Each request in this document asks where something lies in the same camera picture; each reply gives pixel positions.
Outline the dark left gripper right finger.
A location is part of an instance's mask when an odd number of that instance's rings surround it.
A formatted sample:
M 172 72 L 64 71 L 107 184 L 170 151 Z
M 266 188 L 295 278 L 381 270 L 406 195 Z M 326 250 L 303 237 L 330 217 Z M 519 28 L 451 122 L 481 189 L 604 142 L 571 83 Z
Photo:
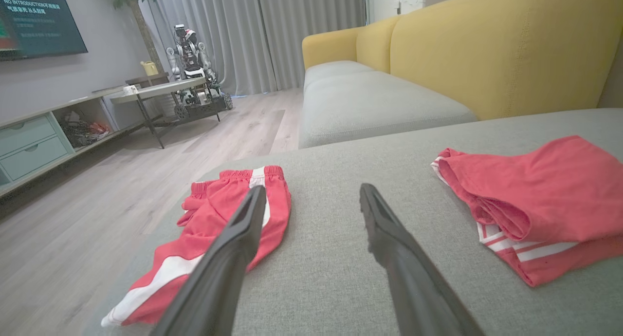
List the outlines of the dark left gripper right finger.
M 360 186 L 368 251 L 386 271 L 402 336 L 485 336 L 380 192 Z

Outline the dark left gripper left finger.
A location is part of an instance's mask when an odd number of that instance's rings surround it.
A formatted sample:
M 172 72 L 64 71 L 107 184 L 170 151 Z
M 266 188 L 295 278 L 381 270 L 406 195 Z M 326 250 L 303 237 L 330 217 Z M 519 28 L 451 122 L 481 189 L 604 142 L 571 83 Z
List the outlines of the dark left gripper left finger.
M 258 253 L 267 203 L 249 190 L 149 336 L 231 336 L 246 269 Z

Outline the red shorts with white stripe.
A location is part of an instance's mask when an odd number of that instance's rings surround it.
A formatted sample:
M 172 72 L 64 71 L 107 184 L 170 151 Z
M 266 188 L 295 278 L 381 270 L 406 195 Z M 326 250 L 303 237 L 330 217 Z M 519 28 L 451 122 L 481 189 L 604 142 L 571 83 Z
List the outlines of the red shorts with white stripe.
M 183 228 L 179 238 L 154 250 L 153 267 L 102 319 L 102 327 L 158 322 L 243 198 L 257 186 L 265 187 L 267 201 L 257 254 L 247 270 L 271 254 L 282 242 L 292 208 L 281 167 L 227 170 L 216 180 L 193 183 L 191 194 L 181 205 L 184 214 L 177 222 Z

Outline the red Bulls basketball jersey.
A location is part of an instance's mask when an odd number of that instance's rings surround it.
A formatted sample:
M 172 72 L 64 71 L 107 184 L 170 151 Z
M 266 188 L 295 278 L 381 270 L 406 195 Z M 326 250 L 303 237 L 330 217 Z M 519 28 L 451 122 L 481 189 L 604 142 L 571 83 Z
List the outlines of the red Bulls basketball jersey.
M 447 148 L 431 167 L 530 287 L 623 256 L 623 163 L 580 136 L 516 156 Z

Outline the large grey sofa ottoman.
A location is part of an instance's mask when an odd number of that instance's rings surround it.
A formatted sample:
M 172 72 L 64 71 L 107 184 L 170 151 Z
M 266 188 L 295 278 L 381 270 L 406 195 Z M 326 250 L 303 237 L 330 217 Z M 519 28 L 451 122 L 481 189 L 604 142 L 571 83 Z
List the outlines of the large grey sofa ottoman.
M 360 185 L 379 190 L 487 336 L 623 336 L 623 257 L 535 289 L 478 242 L 433 173 L 445 148 L 519 155 L 579 135 L 623 161 L 623 109 L 491 119 L 305 148 L 216 167 L 282 167 L 292 195 L 282 243 L 245 276 L 234 335 L 398 335 L 385 270 L 368 251 Z

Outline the grey sofa seat cushion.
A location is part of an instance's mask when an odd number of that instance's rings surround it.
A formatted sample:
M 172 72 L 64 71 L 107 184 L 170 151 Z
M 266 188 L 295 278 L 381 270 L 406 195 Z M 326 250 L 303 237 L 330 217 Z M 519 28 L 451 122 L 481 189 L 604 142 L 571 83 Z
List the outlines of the grey sofa seat cushion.
M 338 75 L 303 92 L 299 148 L 475 122 L 454 99 L 373 71 Z
M 324 78 L 334 78 L 339 75 L 359 74 L 364 72 L 374 72 L 375 70 L 367 65 L 356 61 L 341 60 L 321 63 L 307 68 L 305 72 L 303 92 L 315 82 Z

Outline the grey top side table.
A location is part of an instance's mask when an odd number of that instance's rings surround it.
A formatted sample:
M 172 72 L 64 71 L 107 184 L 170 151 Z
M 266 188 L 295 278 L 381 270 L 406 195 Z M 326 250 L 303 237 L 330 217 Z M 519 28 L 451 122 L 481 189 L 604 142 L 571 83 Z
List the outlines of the grey top side table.
M 183 90 L 193 91 L 199 87 L 203 87 L 205 94 L 209 96 L 210 89 L 208 87 L 207 80 L 205 78 L 193 78 L 158 84 L 147 88 L 140 88 L 136 92 L 126 93 L 123 96 L 111 98 L 110 100 L 114 105 L 135 103 L 139 107 L 140 112 L 142 112 L 144 125 L 147 126 L 153 137 L 156 141 L 158 141 L 160 147 L 165 149 L 162 137 L 175 127 L 198 121 L 200 119 L 209 118 L 211 116 L 215 116 L 217 121 L 220 122 L 220 112 L 218 111 L 218 108 L 216 108 L 216 103 L 211 102 L 206 105 L 205 108 L 194 108 L 193 112 L 190 113 L 187 118 L 179 118 L 172 122 L 156 122 L 151 118 L 151 116 L 149 116 L 144 102 L 147 101 L 147 99 L 167 94 L 174 96 L 175 93 L 182 92 Z

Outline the white wheeled humanoid robot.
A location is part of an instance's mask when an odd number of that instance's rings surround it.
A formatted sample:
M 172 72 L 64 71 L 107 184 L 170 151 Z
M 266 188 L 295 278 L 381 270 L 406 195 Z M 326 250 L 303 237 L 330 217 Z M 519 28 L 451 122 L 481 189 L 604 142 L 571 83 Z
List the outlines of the white wheeled humanoid robot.
M 179 120 L 199 119 L 233 108 L 231 95 L 222 91 L 220 79 L 212 70 L 203 42 L 194 30 L 184 24 L 174 25 L 176 47 L 165 50 L 175 81 L 204 79 L 196 87 L 183 88 L 172 93 L 174 112 Z

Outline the long low television cabinet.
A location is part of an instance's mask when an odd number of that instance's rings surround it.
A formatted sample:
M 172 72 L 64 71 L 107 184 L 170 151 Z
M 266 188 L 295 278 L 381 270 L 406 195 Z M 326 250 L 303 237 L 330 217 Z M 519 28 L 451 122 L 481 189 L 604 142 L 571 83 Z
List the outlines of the long low television cabinet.
M 144 119 L 136 102 L 112 102 L 122 95 L 122 87 L 109 88 L 0 123 L 0 198 L 69 159 L 141 127 Z M 64 115 L 70 112 L 81 121 L 104 127 L 103 136 L 84 147 L 72 144 L 61 128 Z

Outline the narrow yellow sofa back cushion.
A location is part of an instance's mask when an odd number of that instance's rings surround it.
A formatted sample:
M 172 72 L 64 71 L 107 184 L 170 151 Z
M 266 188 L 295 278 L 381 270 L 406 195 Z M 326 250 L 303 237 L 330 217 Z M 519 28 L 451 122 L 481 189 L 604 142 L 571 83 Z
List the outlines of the narrow yellow sofa back cushion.
M 356 60 L 376 71 L 390 73 L 391 40 L 399 15 L 358 28 Z

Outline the grey window curtain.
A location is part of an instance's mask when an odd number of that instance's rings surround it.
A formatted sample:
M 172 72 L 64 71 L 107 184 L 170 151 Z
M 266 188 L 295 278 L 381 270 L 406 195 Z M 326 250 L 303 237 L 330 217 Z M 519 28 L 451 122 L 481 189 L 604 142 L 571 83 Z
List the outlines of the grey window curtain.
M 305 37 L 365 23 L 364 0 L 146 0 L 154 41 L 174 44 L 184 24 L 205 43 L 221 88 L 231 95 L 303 85 Z

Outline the wide yellow sofa back cushion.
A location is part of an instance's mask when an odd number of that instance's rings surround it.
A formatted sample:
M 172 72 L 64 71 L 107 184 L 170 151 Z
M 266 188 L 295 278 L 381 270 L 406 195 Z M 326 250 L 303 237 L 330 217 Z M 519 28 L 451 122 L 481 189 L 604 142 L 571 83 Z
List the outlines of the wide yellow sofa back cushion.
M 447 0 L 402 15 L 391 74 L 478 119 L 596 108 L 623 0 Z

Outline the indoor potted tree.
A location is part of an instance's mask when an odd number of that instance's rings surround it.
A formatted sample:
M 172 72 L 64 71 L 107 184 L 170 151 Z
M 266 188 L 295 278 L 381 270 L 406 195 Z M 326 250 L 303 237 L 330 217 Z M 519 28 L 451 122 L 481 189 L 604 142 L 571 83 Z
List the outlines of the indoor potted tree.
M 124 6 L 129 7 L 132 14 L 134 15 L 134 19 L 139 28 L 140 34 L 143 37 L 144 44 L 146 45 L 147 52 L 150 56 L 151 61 L 153 61 L 158 69 L 158 72 L 161 74 L 165 71 L 162 63 L 160 61 L 159 55 L 156 50 L 156 46 L 154 45 L 153 37 L 151 36 L 149 29 L 147 27 L 147 23 L 145 21 L 145 17 L 143 17 L 142 10 L 140 8 L 140 3 L 146 0 L 112 0 L 113 7 L 122 8 Z

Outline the taupe cushion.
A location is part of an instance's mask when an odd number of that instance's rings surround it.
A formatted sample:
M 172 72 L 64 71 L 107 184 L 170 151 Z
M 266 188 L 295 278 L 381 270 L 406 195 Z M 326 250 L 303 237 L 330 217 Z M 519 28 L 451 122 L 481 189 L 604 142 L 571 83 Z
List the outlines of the taupe cushion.
M 623 31 L 598 108 L 623 108 Z

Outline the wall mounted television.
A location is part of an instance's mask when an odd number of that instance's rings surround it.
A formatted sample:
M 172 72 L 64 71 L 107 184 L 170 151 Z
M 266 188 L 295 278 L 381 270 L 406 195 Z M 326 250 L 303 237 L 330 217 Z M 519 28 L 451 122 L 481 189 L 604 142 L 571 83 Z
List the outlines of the wall mounted television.
M 0 0 L 0 62 L 87 51 L 66 0 Z

